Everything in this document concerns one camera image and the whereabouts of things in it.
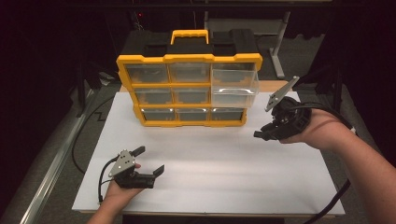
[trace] yellow storage organizer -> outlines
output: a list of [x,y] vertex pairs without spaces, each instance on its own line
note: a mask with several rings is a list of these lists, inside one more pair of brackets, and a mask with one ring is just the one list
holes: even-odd
[[259,92],[262,56],[246,29],[134,31],[117,65],[144,126],[241,126]]

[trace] white tabletop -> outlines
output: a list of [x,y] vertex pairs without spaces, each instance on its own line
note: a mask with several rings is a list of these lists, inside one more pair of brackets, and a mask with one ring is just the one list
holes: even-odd
[[[295,92],[289,96],[298,99]],[[97,183],[106,162],[123,149],[146,146],[136,161],[141,174],[165,165],[154,189],[145,189],[125,213],[152,215],[290,216],[323,209],[336,190],[325,162],[305,144],[281,145],[254,138],[272,121],[260,93],[242,127],[143,127],[128,92],[117,93],[73,210],[98,208]],[[112,165],[105,172],[105,179]],[[107,184],[103,185],[103,195]],[[330,215],[345,213],[338,203]]]

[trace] white table surface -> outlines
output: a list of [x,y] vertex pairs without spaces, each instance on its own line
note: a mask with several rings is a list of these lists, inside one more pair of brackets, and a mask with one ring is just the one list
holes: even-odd
[[[154,189],[145,189],[125,208],[129,214],[300,216],[321,211],[336,193],[320,152],[306,144],[281,145],[254,138],[272,121],[260,93],[242,127],[143,127],[128,92],[118,92],[73,210],[98,208],[97,184],[104,165],[122,150],[146,146],[136,161],[141,174],[165,165]],[[298,99],[297,93],[289,96]],[[105,172],[104,180],[112,168]],[[102,187],[105,195],[107,184]],[[340,202],[329,215],[345,213]]]

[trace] electrical wire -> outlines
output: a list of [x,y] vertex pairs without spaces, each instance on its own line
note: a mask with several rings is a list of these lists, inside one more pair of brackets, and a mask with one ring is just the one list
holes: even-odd
[[338,200],[341,199],[341,197],[344,195],[344,193],[349,189],[350,186],[350,181],[349,179],[346,180],[346,183],[343,185],[343,187],[338,190],[338,192],[334,195],[330,203],[319,213],[308,219],[304,224],[311,224],[314,223],[315,221],[319,220],[320,218],[324,217],[332,208],[335,206],[335,204],[338,202]]
[[109,102],[109,101],[112,100],[113,98],[114,98],[114,96],[112,96],[112,97],[110,97],[110,98],[104,100],[101,104],[99,104],[99,106],[97,106],[97,107],[91,112],[91,114],[90,114],[90,115],[84,120],[84,122],[82,123],[81,128],[78,130],[78,133],[77,133],[77,135],[76,135],[76,138],[75,138],[75,140],[74,140],[74,142],[73,142],[73,145],[72,145],[72,161],[73,161],[74,165],[76,166],[76,168],[77,168],[82,174],[84,174],[84,175],[85,175],[85,171],[77,164],[77,161],[76,161],[76,155],[75,155],[75,153],[76,153],[76,150],[75,150],[75,148],[76,148],[76,143],[77,143],[77,141],[78,141],[79,136],[81,135],[82,130],[84,129],[85,125],[87,124],[87,122],[88,122],[88,120],[91,118],[91,116],[92,116],[102,105],[104,105],[105,103]]
[[103,174],[105,173],[105,170],[107,168],[108,165],[110,165],[112,162],[116,161],[119,158],[119,156],[111,159],[110,161],[108,161],[106,163],[106,165],[103,167],[102,172],[100,173],[100,177],[99,177],[99,184],[98,184],[98,200],[99,203],[101,203],[103,201],[103,196],[102,196],[102,185],[105,183],[102,183],[102,179],[103,179]]
[[113,179],[106,180],[106,181],[102,182],[100,185],[104,185],[105,183],[110,182],[110,181],[112,181],[112,180],[113,180]]
[[134,11],[134,17],[136,18],[136,21],[137,21],[137,22],[134,23],[135,25],[137,25],[137,29],[138,29],[139,31],[145,30],[145,29],[143,28],[143,26],[140,24],[140,21],[139,21],[139,19],[137,18],[137,15],[136,15],[136,12],[135,12],[135,11]]
[[335,110],[333,110],[327,106],[324,106],[324,105],[321,105],[318,103],[304,103],[301,105],[293,106],[293,107],[289,108],[289,110],[296,110],[296,109],[303,109],[303,108],[324,110],[328,113],[331,113],[336,118],[338,118],[344,125],[346,125],[348,127],[348,129],[353,128],[353,126],[346,119],[344,119],[344,117],[342,115],[340,115],[338,112],[336,112]]

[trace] black clamp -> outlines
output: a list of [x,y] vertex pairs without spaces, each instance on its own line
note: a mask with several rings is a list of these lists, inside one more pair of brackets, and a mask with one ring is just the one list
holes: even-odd
[[281,140],[297,133],[301,133],[311,120],[310,108],[294,108],[301,103],[289,96],[285,96],[277,105],[274,106],[271,115],[274,120],[272,123],[261,128],[260,132],[255,132],[254,137],[268,140]]
[[145,147],[139,147],[132,152],[123,150],[118,156],[109,177],[113,177],[116,183],[123,189],[152,189],[155,179],[164,171],[164,165],[155,170],[152,175],[142,175],[134,170],[135,157],[145,152]]

